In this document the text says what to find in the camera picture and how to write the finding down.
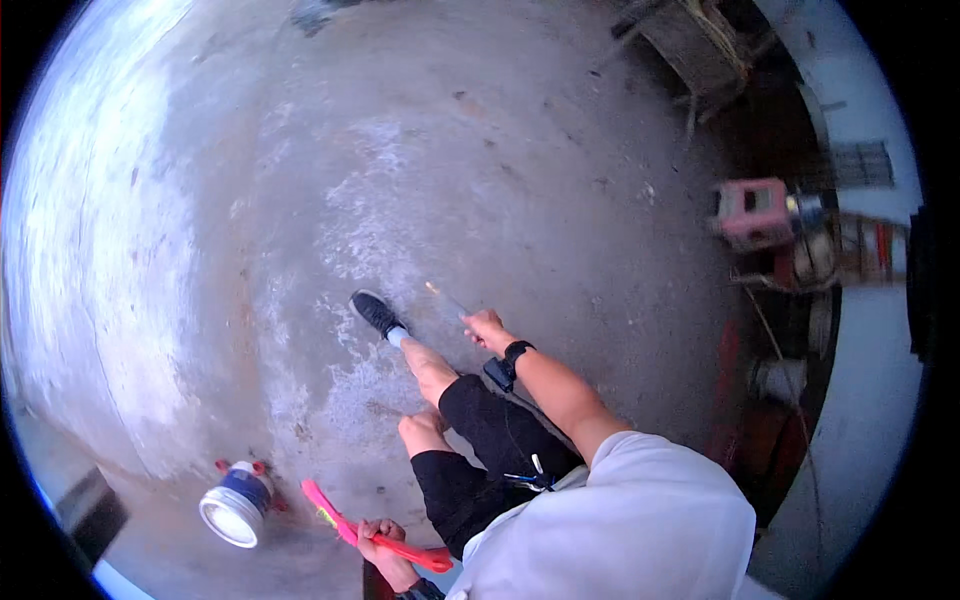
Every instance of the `gray sock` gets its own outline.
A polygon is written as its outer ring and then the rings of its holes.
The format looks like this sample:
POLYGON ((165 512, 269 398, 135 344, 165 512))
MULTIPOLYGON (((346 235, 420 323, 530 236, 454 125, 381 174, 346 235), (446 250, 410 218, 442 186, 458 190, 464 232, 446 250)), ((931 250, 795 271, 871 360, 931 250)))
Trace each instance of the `gray sock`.
POLYGON ((409 337, 410 333, 403 327, 394 327, 387 332, 387 341, 390 342, 391 346, 396 346, 397 348, 400 348, 400 340, 409 337))

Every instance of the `wrist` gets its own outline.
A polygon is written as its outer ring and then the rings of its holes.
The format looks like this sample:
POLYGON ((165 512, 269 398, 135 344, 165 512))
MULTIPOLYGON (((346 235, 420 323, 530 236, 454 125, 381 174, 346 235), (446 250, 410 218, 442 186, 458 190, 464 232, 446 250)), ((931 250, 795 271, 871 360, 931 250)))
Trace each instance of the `wrist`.
POLYGON ((519 342, 520 338, 504 330, 502 335, 497 336, 494 340, 488 340, 488 341, 491 342, 490 349, 493 350, 493 353, 496 354, 499 358, 503 358, 507 353, 507 346, 509 346, 513 342, 519 342))
POLYGON ((420 576, 414 570, 410 561, 403 559, 390 561, 383 565, 378 564, 376 568, 396 593, 403 593, 420 580, 420 576))

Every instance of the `wall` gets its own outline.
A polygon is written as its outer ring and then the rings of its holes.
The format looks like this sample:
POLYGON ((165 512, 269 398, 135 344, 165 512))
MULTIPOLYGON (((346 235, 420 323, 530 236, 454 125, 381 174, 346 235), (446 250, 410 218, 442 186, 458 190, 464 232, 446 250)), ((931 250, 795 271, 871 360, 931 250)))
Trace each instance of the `wall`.
MULTIPOLYGON (((852 21, 833 0, 756 4, 820 105, 833 106, 824 113, 829 140, 886 142, 896 187, 841 190, 840 207, 909 223, 923 202, 913 148, 883 72, 852 21), (789 15, 788 4, 793 7, 789 15)), ((810 448, 822 539, 807 461, 748 568, 762 584, 790 598, 824 590, 870 524, 896 472, 922 371, 909 352, 906 319, 902 286, 843 292, 836 360, 810 448)))

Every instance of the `black sneaker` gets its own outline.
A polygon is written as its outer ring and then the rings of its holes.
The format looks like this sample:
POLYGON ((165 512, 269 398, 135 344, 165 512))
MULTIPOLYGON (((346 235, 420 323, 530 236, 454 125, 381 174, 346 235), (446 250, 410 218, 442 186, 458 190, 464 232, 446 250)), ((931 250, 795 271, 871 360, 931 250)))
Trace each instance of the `black sneaker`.
POLYGON ((406 325, 400 322, 396 313, 387 306, 387 302, 370 290, 357 290, 350 296, 350 310, 357 316, 373 325, 373 328, 380 332, 383 339, 387 339, 387 334, 394 327, 403 327, 406 325))

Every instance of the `pink handle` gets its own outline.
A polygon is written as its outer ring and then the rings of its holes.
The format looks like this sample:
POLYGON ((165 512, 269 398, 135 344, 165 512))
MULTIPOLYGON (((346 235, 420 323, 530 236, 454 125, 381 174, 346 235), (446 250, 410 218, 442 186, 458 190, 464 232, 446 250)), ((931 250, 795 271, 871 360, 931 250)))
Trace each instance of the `pink handle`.
POLYGON ((317 482, 312 479, 304 479, 300 482, 300 489, 303 490, 306 497, 308 497, 317 508, 324 509, 326 513, 330 515, 333 522, 337 524, 337 533, 340 534, 340 537, 355 548, 357 545, 357 526, 349 522, 343 515, 337 512, 337 509, 333 508, 333 504, 331 504, 330 501, 326 499, 324 493, 320 491, 320 486, 317 485, 317 482))
MULTIPOLYGON (((317 508, 326 511, 330 518, 337 524, 337 533, 344 541, 353 547, 357 545, 357 525, 348 521, 346 517, 333 508, 333 504, 320 491, 320 486, 311 479, 304 479, 300 482, 300 489, 306 494, 306 497, 316 505, 317 508)), ((411 546, 399 540, 392 540, 383 534, 375 534, 372 542, 390 548, 399 556, 406 560, 428 568, 434 573, 446 573, 453 568, 453 562, 450 560, 450 551, 446 548, 437 548, 435 550, 425 550, 411 546)))

